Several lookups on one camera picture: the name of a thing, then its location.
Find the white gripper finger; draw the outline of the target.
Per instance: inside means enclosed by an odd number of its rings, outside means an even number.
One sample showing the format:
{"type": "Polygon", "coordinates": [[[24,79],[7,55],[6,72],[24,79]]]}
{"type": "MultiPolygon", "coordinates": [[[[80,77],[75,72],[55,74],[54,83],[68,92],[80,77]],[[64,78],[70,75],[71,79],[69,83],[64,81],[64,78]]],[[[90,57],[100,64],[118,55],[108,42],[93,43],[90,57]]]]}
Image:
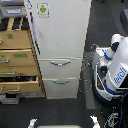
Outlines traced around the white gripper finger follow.
{"type": "Polygon", "coordinates": [[[35,123],[37,122],[38,119],[31,119],[29,122],[28,128],[34,128],[35,123]]]}
{"type": "Polygon", "coordinates": [[[94,123],[93,128],[101,128],[100,124],[98,122],[98,118],[96,116],[90,116],[90,118],[92,119],[92,121],[94,123]]]}

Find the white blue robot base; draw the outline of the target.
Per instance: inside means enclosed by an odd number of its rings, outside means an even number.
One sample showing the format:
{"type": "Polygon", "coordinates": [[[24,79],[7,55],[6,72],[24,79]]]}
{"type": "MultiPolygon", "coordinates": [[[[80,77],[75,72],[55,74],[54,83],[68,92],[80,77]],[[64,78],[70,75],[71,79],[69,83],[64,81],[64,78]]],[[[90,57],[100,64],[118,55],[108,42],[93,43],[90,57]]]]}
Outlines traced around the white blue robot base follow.
{"type": "Polygon", "coordinates": [[[92,70],[93,92],[99,102],[120,104],[128,94],[128,36],[114,34],[109,47],[97,47],[92,70]]]}

